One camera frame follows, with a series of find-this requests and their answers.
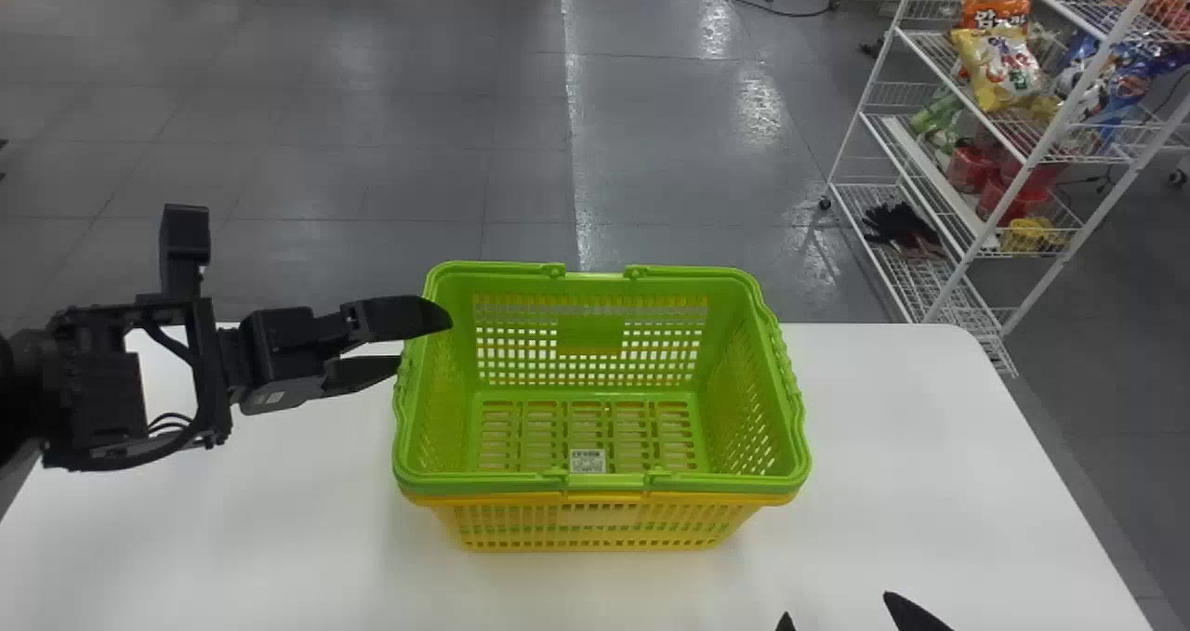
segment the white metal shelf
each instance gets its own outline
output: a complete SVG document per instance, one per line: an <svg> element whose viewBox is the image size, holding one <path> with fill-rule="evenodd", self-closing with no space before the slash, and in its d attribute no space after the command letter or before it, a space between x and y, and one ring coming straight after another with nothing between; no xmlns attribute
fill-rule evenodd
<svg viewBox="0 0 1190 631"><path fill-rule="evenodd" d="M896 164L904 186L926 208L927 215L940 231L946 245L962 257L975 243L985 224L975 212L973 200L956 192L933 161L913 139L908 114L862 113L860 119ZM1028 214L1047 229L1029 232L1000 226L979 249L978 257L1052 257L1061 254L1075 233L1083 229L1083 220L1052 192L1044 204L1029 208Z"/></svg>
<svg viewBox="0 0 1190 631"><path fill-rule="evenodd" d="M1036 148L1045 133L1047 123L1032 118L1027 110L1012 107L995 113L979 110L965 81L957 80L951 71L956 69L958 52L940 32L906 31L896 27L897 37L915 52L929 69L951 90L963 100L967 110L988 127L1000 143L1019 162L1025 163L1029 152ZM1039 61L1053 56L1038 54ZM1145 145L1153 140L1165 123L1148 114L1142 106L1134 106L1128 117L1119 125L1070 124L1060 140L1056 142L1041 163L1078 163L1078 164L1128 164L1136 160ZM1110 135L1111 140L1104 148L1101 137ZM1188 149L1185 142L1175 139L1170 150Z"/></svg>
<svg viewBox="0 0 1190 631"><path fill-rule="evenodd" d="M1108 63L1109 49L1121 42L1190 44L1190 25L1182 24L1182 12L1190 11L1186 0L1036 1L1048 4L1075 25L1100 37L1100 50L1088 64L1096 70ZM941 257L923 254L907 256L892 246L872 243L864 243L864 248L904 319L962 326L983 344L995 368L1015 374L1002 336L1021 321L1158 151L1190 149L1186 135L1178 133L1186 129L1183 123L1190 118L1190 96L1182 98L1175 108L1166 111L1165 119L1135 105L1119 125L1073 123L1071 120L1077 113L1070 105L1063 105L1053 117L1034 117L1023 107L984 113L970 93L967 82L957 77L958 54L944 33L937 31L953 24L948 20L953 12L953 2L947 5L940 0L902 0L897 5L890 27L892 33L876 58L859 108L831 168L829 190L859 237L864 233L864 211L881 202L906 201L922 219L935 225L947 249ZM927 24L935 31L921 31L922 26L906 29L910 20L919 25ZM889 82L885 68L889 51L902 45L926 64L935 82ZM1064 46L1053 35L1045 30L1034 33L1031 29L1029 50L1046 74L1058 73ZM1079 98L1086 94L1091 83L1091 76L1081 77L1075 82L1071 95ZM1046 204L1052 207L1039 215L1050 219L1052 227L1038 223L1032 229L1014 230L1010 224L1001 223L1003 217L1010 214L1012 199L1027 185L1027 171L1004 183L1008 192L989 213L991 225L972 220L966 210L970 201L942 187L948 183L934 167L932 149L919 144L907 124L908 118L942 96L934 96L939 90L956 94L970 111L957 117L956 131L970 136L976 123L982 124L1013 158L1021 162L1022 168L1033 169L1045 163L1128 164L1129 168L1123 169L1109 194L1085 221L1053 199ZM990 239L997 244L987 245ZM989 308L967 277L967 270L982 257L1016 255L1057 258L1019 305Z"/></svg>
<svg viewBox="0 0 1190 631"><path fill-rule="evenodd" d="M1104 40L1128 5L1128 0L1041 0L1079 29ZM1148 0L1146 13L1133 20L1123 40L1190 43L1190 32L1163 24L1175 11L1186 10L1185 0Z"/></svg>
<svg viewBox="0 0 1190 631"><path fill-rule="evenodd" d="M904 190L895 183L832 182L829 187L862 242L864 231L860 220L864 211L881 204L894 206L908 201L913 205L904 196ZM925 321L927 310L941 293L946 279L954 273L956 263L940 257L907 257L887 245L865 242L865 246L881 277L892 292L902 317L910 323ZM966 279L947 296L934 321L953 324L971 332L997 371L1016 375L1016 367L1000 338L1000 320Z"/></svg>

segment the stacked baskets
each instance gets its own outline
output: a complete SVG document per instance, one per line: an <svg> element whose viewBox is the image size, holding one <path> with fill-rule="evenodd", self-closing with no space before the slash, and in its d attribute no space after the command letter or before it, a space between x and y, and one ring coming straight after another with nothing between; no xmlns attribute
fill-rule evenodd
<svg viewBox="0 0 1190 631"><path fill-rule="evenodd" d="M449 262L411 341L393 470L472 550L709 548L809 471L801 394L752 276Z"/></svg>

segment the tabletop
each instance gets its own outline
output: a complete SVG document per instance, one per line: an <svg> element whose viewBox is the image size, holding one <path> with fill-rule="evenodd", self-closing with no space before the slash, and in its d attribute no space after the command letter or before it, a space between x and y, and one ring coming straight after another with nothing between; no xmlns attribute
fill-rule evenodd
<svg viewBox="0 0 1190 631"><path fill-rule="evenodd" d="M390 470L392 383L245 418L117 474L37 469L0 521L24 631L1147 630L982 349L942 325L782 325L814 468L791 504L693 552L472 554ZM150 414L193 410L146 338ZM392 354L399 344L362 348Z"/></svg>

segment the glossy floor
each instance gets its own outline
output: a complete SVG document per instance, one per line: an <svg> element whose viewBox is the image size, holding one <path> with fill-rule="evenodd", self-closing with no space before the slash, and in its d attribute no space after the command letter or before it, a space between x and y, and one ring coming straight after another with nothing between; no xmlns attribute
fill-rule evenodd
<svg viewBox="0 0 1190 631"><path fill-rule="evenodd" d="M0 331L152 292L171 201L211 208L223 319L486 258L734 264L783 320L888 321L816 207L881 25L721 0L0 0ZM1155 188L1125 208L1010 343L1039 436L1173 629L1190 210Z"/></svg>

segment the barcode sticker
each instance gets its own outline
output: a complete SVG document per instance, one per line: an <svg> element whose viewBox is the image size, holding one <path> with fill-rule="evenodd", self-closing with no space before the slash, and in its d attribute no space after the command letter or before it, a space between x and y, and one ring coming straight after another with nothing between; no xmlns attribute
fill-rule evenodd
<svg viewBox="0 0 1190 631"><path fill-rule="evenodd" d="M570 450L570 473L607 473L607 454L602 449Z"/></svg>

